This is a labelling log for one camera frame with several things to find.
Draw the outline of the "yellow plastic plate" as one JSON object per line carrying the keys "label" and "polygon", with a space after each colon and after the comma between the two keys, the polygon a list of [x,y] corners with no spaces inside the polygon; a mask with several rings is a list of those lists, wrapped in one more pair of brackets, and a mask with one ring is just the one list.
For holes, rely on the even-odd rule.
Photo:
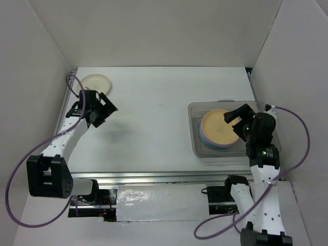
{"label": "yellow plastic plate", "polygon": [[240,122],[238,118],[230,123],[224,121],[223,109],[208,112],[199,125],[200,139],[210,148],[224,149],[233,146],[239,137],[233,131],[233,125]]}

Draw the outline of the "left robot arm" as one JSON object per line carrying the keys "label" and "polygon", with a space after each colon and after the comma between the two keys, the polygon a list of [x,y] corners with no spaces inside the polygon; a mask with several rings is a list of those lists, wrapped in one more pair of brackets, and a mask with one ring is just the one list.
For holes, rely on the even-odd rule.
{"label": "left robot arm", "polygon": [[39,154],[28,157],[27,174],[31,196],[68,198],[83,196],[89,204],[101,199],[95,179],[73,178],[68,161],[81,137],[90,126],[99,127],[118,109],[103,93],[85,90],[67,112],[59,137]]}

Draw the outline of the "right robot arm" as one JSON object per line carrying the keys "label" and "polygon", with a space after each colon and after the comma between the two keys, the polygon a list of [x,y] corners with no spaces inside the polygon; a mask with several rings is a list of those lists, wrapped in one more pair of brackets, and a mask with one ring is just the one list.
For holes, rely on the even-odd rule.
{"label": "right robot arm", "polygon": [[235,201],[243,228],[241,245],[292,245],[282,223],[276,178],[280,173],[279,151],[272,144],[277,114],[273,109],[254,112],[248,105],[226,112],[224,120],[233,125],[233,131],[245,142],[253,175],[254,190],[242,176],[226,179],[223,195]]}

